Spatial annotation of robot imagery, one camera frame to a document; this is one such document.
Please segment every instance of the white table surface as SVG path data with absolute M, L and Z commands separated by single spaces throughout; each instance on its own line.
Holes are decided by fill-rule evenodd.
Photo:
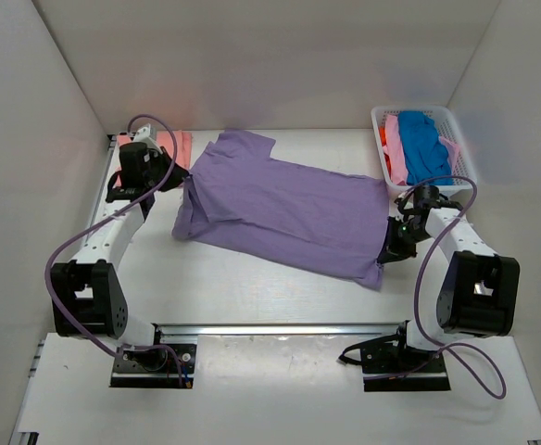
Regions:
M 256 133 L 276 139 L 271 153 L 275 159 L 383 177 L 372 130 Z M 193 163 L 218 134 L 193 132 Z M 118 152 L 110 173 L 117 166 Z M 119 267 L 130 311 L 144 320 L 160 324 L 383 324 L 411 318 L 415 277 L 429 242 L 418 245 L 417 259 L 387 264 L 381 291 L 372 291 L 247 254 L 175 241 L 170 231 L 181 197 L 182 190 L 157 194 L 156 205 Z M 425 275 L 423 295 L 439 293 L 446 270 L 447 262 L 438 251 Z
M 364 393 L 336 362 L 358 337 L 206 337 L 192 390 L 109 388 L 112 359 L 89 341 L 48 336 L 19 423 L 37 445 L 525 445 L 541 415 L 513 338 L 474 340 L 505 375 L 490 398 L 453 358 L 451 391 Z M 496 391 L 494 372 L 462 356 Z

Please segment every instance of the purple cloth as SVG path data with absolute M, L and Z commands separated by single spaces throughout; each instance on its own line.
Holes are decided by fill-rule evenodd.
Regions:
M 274 143 L 236 130 L 209 143 L 184 182 L 172 235 L 378 289 L 385 182 L 271 159 Z

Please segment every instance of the white laundry basket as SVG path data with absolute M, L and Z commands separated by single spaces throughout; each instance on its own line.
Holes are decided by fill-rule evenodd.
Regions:
M 409 189 L 408 185 L 396 185 L 390 180 L 390 173 L 385 163 L 384 150 L 382 148 L 382 141 L 380 140 L 379 127 L 385 126 L 385 119 L 388 114 L 398 115 L 401 111 L 420 111 L 426 116 L 430 117 L 435 122 L 435 128 L 439 132 L 440 136 L 444 136 L 446 139 L 458 144 L 459 155 L 456 167 L 452 174 L 460 176 L 467 176 L 476 182 L 476 174 L 474 173 L 474 167 L 470 159 L 470 155 L 466 150 L 466 143 L 459 131 L 459 127 L 454 120 L 454 116 L 451 111 L 446 107 L 440 107 L 437 105 L 424 105 L 424 106 L 390 106 L 390 107 L 376 107 L 371 111 L 371 121 L 373 122 L 373 130 L 375 133 L 375 142 L 378 146 L 378 152 L 380 154 L 380 161 L 382 162 L 382 171 L 384 172 L 384 179 L 388 185 L 388 191 L 390 196 L 398 196 L 402 192 Z M 440 185 L 439 191 L 442 195 L 451 197 L 458 193 L 460 190 L 471 189 L 471 185 L 465 181 L 454 179 L 453 185 Z

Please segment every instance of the white wall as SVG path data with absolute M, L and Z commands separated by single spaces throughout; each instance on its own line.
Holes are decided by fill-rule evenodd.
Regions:
M 51 323 L 44 262 L 88 219 L 106 137 L 29 0 L 0 0 L 0 444 Z
M 522 266 L 513 334 L 541 408 L 541 2 L 501 1 L 450 107 L 480 173 L 472 219 Z
M 364 128 L 446 104 L 498 0 L 34 0 L 108 132 Z

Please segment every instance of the folded pink towel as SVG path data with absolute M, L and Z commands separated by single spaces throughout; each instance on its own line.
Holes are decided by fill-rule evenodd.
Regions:
M 190 170 L 190 157 L 193 152 L 193 136 L 189 132 L 182 131 L 174 132 L 174 136 L 176 136 L 176 142 L 178 143 L 176 163 L 186 170 Z M 121 134 L 116 136 L 116 140 L 119 143 L 119 146 L 131 142 L 129 136 Z M 157 132 L 157 144 L 163 146 L 170 157 L 173 155 L 174 145 L 168 132 Z M 120 179 L 118 179 L 116 185 L 120 185 Z
M 409 171 L 404 159 L 404 148 L 398 132 L 398 116 L 388 114 L 385 118 L 385 142 L 384 153 L 390 157 L 390 180 L 395 185 L 406 185 Z M 447 148 L 447 160 L 453 173 L 459 157 L 459 146 L 443 136 L 439 136 L 439 142 Z

